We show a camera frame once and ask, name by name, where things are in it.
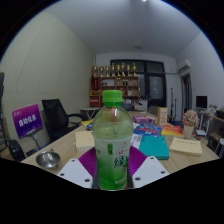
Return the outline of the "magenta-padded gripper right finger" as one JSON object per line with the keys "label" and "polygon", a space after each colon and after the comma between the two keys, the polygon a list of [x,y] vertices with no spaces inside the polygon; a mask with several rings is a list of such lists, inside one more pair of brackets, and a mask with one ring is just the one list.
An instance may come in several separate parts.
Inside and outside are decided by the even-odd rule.
{"label": "magenta-padded gripper right finger", "polygon": [[146,156],[137,148],[130,148],[128,164],[129,188],[140,188],[168,175],[169,172],[155,156]]}

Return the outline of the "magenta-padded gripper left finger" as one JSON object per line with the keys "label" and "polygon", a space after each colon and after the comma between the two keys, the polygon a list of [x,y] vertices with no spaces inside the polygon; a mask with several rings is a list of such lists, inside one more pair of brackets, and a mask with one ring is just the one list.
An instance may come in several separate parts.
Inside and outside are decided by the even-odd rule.
{"label": "magenta-padded gripper left finger", "polygon": [[97,171],[95,148],[85,152],[80,158],[70,159],[59,171],[58,176],[83,188],[91,188]]}

